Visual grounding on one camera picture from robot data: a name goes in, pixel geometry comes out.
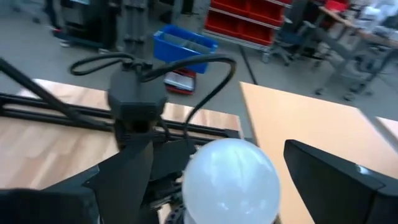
blue storage box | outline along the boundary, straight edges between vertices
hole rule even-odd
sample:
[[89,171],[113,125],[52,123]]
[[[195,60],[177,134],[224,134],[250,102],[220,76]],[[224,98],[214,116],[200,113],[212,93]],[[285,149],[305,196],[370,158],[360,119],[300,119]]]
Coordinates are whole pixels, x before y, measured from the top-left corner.
[[[218,44],[202,35],[189,32],[173,25],[165,26],[154,34],[154,57],[166,63],[194,55],[212,54]],[[204,73],[207,63],[187,67],[197,73]]]

black cable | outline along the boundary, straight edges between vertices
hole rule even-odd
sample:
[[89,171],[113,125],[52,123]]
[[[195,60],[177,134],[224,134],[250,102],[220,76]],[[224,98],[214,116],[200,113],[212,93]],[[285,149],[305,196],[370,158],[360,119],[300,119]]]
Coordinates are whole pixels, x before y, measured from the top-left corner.
[[250,74],[251,80],[253,81],[253,84],[258,85],[257,79],[254,76],[253,70],[251,69],[248,57],[246,56],[246,53],[245,53],[243,47],[240,45],[238,47],[239,47],[239,51],[241,52],[244,63],[246,64],[246,68],[248,68],[248,70],[249,70],[249,74]]
[[[91,63],[91,62],[95,62],[98,60],[103,60],[103,59],[109,59],[109,58],[118,58],[117,60],[113,60],[112,62],[108,62],[102,65],[99,65],[97,67],[91,68],[89,70],[85,70],[85,71],[75,71],[75,69],[81,65],[87,64],[87,63]],[[127,53],[109,53],[109,54],[103,54],[103,55],[96,55],[93,57],[88,57],[88,58],[84,58],[82,60],[79,60],[75,63],[73,63],[71,66],[69,66],[69,72],[72,75],[77,75],[77,76],[82,76],[82,75],[87,75],[93,72],[96,72],[102,68],[108,67],[110,65],[114,65],[115,63],[118,62],[122,62],[123,58],[127,58],[127,59],[131,59],[131,60],[135,60],[136,58],[131,55],[131,54],[127,54]]]
[[164,135],[166,137],[165,142],[167,142],[171,139],[169,128],[167,127],[166,122],[164,122],[162,116],[159,116],[159,121],[160,121],[161,127],[164,129]]
[[[104,67],[110,66],[114,63],[121,62],[121,59],[119,59],[119,60],[115,60],[113,62],[108,62],[106,64],[100,65],[98,67],[95,67],[95,68],[92,68],[92,69],[89,69],[86,71],[79,71],[79,72],[75,71],[75,69],[80,65],[94,62],[97,60],[107,59],[107,58],[129,58],[131,60],[135,60],[133,55],[126,54],[126,53],[110,53],[110,54],[98,55],[98,56],[89,57],[89,58],[75,62],[74,64],[72,64],[70,66],[69,72],[73,75],[87,75],[89,73],[98,71],[99,69],[102,69]],[[166,73],[172,72],[176,69],[185,68],[185,67],[200,64],[200,63],[208,63],[208,62],[224,62],[224,63],[227,63],[230,65],[230,69],[229,69],[229,72],[228,72],[227,76],[225,77],[225,79],[218,86],[216,86],[216,88],[213,91],[211,91],[207,96],[205,96],[204,99],[201,100],[201,102],[199,102],[188,114],[188,116],[183,124],[183,135],[184,135],[185,139],[189,139],[188,124],[189,124],[189,121],[192,119],[193,115],[195,115],[195,113],[203,105],[205,105],[218,92],[220,92],[226,86],[226,84],[228,84],[229,81],[233,78],[233,75],[235,74],[235,71],[236,71],[236,61],[227,55],[221,55],[221,54],[197,55],[197,56],[192,56],[190,58],[186,58],[183,60],[178,60],[175,62],[168,63],[159,68],[156,68],[155,70],[149,71],[148,73],[146,73],[145,75],[142,76],[141,82],[150,82],[150,81],[152,81],[156,78],[159,78],[159,77],[165,75]],[[166,136],[170,135],[170,131],[168,130],[168,128],[166,127],[165,124],[162,124],[162,120],[160,120],[160,124],[165,129]]]
[[185,139],[189,138],[188,135],[188,124],[190,120],[193,118],[193,115],[203,106],[205,105],[208,101],[210,101],[218,92],[220,92],[228,83],[229,81],[233,78],[233,75],[235,74],[236,71],[236,61],[227,56],[227,55],[221,55],[221,54],[211,54],[211,55],[197,55],[193,56],[190,58],[186,58],[183,60],[178,60],[175,62],[171,62],[169,64],[163,65],[159,68],[156,68],[153,71],[150,71],[144,76],[144,79],[142,82],[149,82],[152,81],[156,78],[161,77],[162,75],[166,74],[167,72],[172,72],[176,69],[179,68],[185,68],[191,65],[196,65],[199,63],[207,63],[207,62],[224,62],[230,65],[229,72],[225,79],[218,85],[216,88],[211,91],[207,96],[204,97],[201,102],[199,102],[188,114],[184,124],[183,124],[183,135]]

metal shelf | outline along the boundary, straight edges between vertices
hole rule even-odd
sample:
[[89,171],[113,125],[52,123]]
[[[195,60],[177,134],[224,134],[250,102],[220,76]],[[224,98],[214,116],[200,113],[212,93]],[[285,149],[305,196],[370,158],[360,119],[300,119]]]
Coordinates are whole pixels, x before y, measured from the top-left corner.
[[246,41],[246,40],[241,40],[241,39],[238,39],[238,38],[235,38],[235,37],[230,37],[228,35],[219,34],[217,32],[213,32],[213,31],[210,31],[210,30],[203,29],[201,33],[203,35],[207,35],[208,37],[217,38],[217,39],[220,39],[220,40],[223,40],[223,41],[231,42],[231,43],[234,43],[234,44],[239,44],[239,45],[242,45],[242,46],[245,46],[245,47],[249,47],[249,48],[252,48],[252,49],[257,49],[257,50],[262,50],[262,51],[268,51],[269,50],[268,46],[264,46],[264,45],[261,45],[261,44],[255,44],[255,43],[252,43],[252,42],[249,42],[249,41]]
[[252,22],[252,23],[255,23],[255,24],[259,24],[259,25],[262,25],[262,26],[265,26],[265,27],[269,27],[269,28],[272,28],[272,29],[275,29],[275,30],[279,30],[280,29],[280,27],[273,26],[273,25],[270,25],[270,24],[266,24],[265,22],[255,21],[254,19],[249,19],[247,17],[235,15],[235,14],[232,14],[230,12],[222,11],[220,9],[215,9],[213,7],[210,7],[209,10],[213,11],[213,12],[222,13],[222,14],[225,14],[225,15],[228,15],[228,16],[232,16],[232,17],[244,20],[244,21],[248,21],[248,22]]
[[274,4],[277,4],[277,5],[286,7],[286,8],[291,8],[292,7],[291,4],[286,4],[286,3],[283,3],[283,2],[280,2],[280,1],[275,1],[275,0],[265,0],[265,1],[269,1],[269,2],[272,2]]

red storage bin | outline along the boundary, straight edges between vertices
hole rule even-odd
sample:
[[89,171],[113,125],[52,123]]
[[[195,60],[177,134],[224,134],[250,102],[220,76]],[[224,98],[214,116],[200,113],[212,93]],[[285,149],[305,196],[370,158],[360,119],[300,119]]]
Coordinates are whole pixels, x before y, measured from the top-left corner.
[[347,9],[348,3],[345,0],[329,0],[325,4],[325,8],[331,11],[343,12]]
[[240,19],[227,16],[218,12],[209,11],[205,28],[220,34],[240,38],[239,24]]
[[246,0],[212,0],[211,6],[232,14],[248,16],[248,2]]
[[252,22],[245,22],[241,26],[241,38],[253,43],[268,46],[272,43],[274,30]]
[[265,22],[273,26],[283,23],[284,7],[265,0],[249,1],[249,18]]
[[279,2],[285,3],[285,4],[291,4],[292,0],[278,0]]

light wood tabletop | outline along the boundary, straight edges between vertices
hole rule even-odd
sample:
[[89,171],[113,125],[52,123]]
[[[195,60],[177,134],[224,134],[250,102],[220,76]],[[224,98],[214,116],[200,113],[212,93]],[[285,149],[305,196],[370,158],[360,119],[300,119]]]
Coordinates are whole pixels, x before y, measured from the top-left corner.
[[284,161],[287,139],[398,179],[398,154],[357,108],[248,83],[241,88],[254,137],[279,173],[282,224],[313,223]]
[[387,128],[387,130],[398,139],[398,121],[394,121],[387,118],[377,118],[380,123]]
[[[105,91],[35,81],[66,103],[108,109]],[[26,90],[19,94],[35,97]],[[167,103],[162,117],[182,122],[190,110]],[[210,110],[200,110],[191,123],[241,131],[239,116]],[[118,152],[112,133],[5,117],[0,127],[0,188],[43,189]],[[160,213],[161,221],[168,209]]]

